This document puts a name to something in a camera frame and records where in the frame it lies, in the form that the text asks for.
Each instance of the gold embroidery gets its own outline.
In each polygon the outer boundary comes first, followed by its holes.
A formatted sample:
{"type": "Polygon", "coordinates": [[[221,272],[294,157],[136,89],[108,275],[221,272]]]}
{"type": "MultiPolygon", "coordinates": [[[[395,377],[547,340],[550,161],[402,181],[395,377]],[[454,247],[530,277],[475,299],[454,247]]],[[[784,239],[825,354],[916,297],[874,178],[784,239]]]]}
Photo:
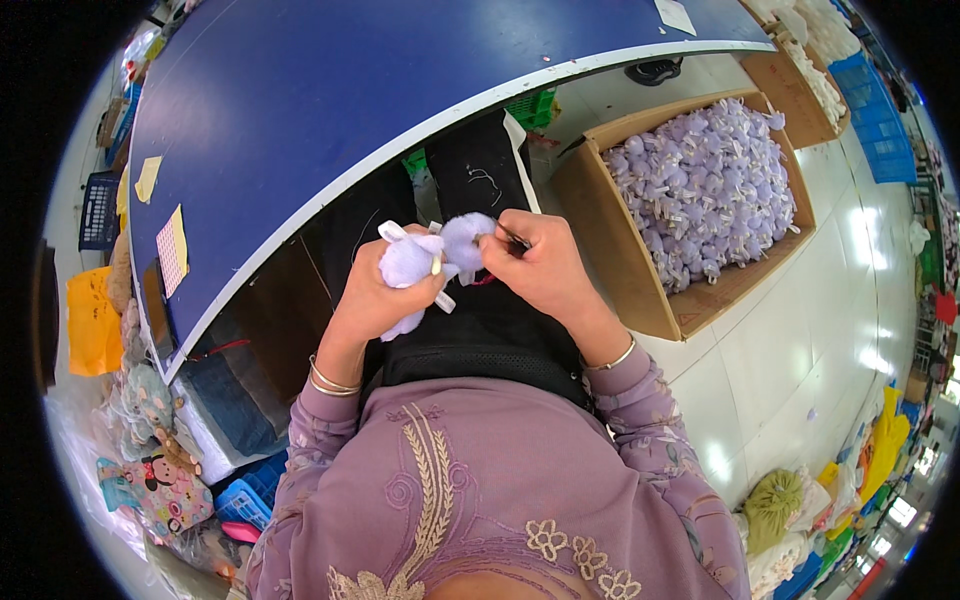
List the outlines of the gold embroidery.
{"type": "Polygon", "coordinates": [[[526,529],[527,547],[531,550],[539,550],[547,561],[555,563],[557,561],[557,550],[566,548],[566,534],[557,531],[557,521],[552,518],[539,523],[527,521],[526,529]]]}
{"type": "Polygon", "coordinates": [[[331,566],[326,574],[330,600],[421,600],[425,594],[423,582],[415,582],[409,587],[407,582],[443,543],[453,513],[453,485],[450,483],[450,457],[444,432],[433,431],[419,406],[412,406],[417,410],[417,416],[406,406],[403,407],[413,421],[403,426],[403,435],[413,450],[423,489],[423,507],[414,534],[414,552],[389,587],[369,571],[358,572],[357,581],[354,582],[331,566]]]}
{"type": "Polygon", "coordinates": [[[607,565],[607,553],[597,552],[597,544],[593,538],[584,540],[576,536],[570,547],[573,549],[573,562],[580,567],[580,576],[584,581],[592,580],[596,570],[607,565]]]}
{"type": "Polygon", "coordinates": [[[634,576],[626,569],[615,575],[601,575],[597,584],[604,590],[603,597],[609,600],[630,600],[640,593],[640,583],[634,581],[634,576]]]}

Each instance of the purple embroidered blouse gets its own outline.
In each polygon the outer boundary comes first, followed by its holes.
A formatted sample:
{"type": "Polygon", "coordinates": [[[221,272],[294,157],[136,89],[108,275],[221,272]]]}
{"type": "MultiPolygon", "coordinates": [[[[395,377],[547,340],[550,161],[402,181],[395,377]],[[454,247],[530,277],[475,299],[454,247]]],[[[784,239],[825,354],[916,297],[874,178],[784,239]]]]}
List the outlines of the purple embroidered blouse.
{"type": "Polygon", "coordinates": [[[253,600],[422,598],[457,573],[546,598],[750,598],[723,500],[662,371],[635,350],[588,374],[615,439],[568,400],[482,378],[357,398],[307,383],[256,544],[253,600]]]}

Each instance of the woman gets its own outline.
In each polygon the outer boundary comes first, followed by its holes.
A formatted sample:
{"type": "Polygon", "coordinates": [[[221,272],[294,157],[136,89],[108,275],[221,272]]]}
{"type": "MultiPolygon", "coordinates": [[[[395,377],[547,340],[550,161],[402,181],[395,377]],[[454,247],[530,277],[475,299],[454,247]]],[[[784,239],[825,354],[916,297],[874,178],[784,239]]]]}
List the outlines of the woman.
{"type": "Polygon", "coordinates": [[[517,258],[503,230],[481,239],[495,280],[450,285],[450,315],[430,306],[442,275],[391,289],[386,242],[354,256],[371,219],[414,220],[409,194],[384,175],[330,208],[336,310],[292,409],[251,598],[750,597],[661,371],[591,286],[566,221],[523,209],[517,138],[495,113],[426,148],[445,218],[485,209],[532,244],[517,258]],[[416,330],[368,346],[424,307],[416,330]]]}

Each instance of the black pants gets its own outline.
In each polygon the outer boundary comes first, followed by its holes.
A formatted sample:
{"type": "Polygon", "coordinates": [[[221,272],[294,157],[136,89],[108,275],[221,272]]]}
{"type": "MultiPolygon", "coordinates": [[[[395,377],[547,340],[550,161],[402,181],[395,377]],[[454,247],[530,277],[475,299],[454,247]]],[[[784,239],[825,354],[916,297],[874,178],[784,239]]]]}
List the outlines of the black pants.
{"type": "MultiPolygon", "coordinates": [[[[506,208],[530,209],[524,191],[524,175],[527,185],[530,178],[527,145],[517,140],[519,135],[511,139],[505,114],[499,110],[477,118],[426,146],[427,166],[437,183],[445,220],[469,212],[497,218],[506,208]]],[[[387,220],[402,226],[417,221],[413,187],[399,163],[358,182],[324,209],[313,231],[304,233],[311,251],[319,250],[322,256],[334,309],[357,249],[378,239],[376,228],[387,220]]],[[[370,342],[365,383],[381,368],[382,385],[493,377],[533,385],[590,410],[581,385],[579,352],[556,320],[501,281],[463,287],[453,279],[446,292],[457,302],[452,314],[430,306],[414,331],[392,342],[370,342]]]]}

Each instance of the red cloth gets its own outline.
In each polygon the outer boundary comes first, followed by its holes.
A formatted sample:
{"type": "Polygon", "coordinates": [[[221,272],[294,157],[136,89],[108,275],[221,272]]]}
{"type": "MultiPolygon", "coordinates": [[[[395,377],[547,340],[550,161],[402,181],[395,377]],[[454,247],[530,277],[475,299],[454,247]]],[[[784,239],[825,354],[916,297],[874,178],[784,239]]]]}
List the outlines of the red cloth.
{"type": "Polygon", "coordinates": [[[937,292],[934,306],[937,319],[948,325],[953,325],[957,318],[957,300],[953,296],[953,292],[947,292],[946,295],[937,292]]]}

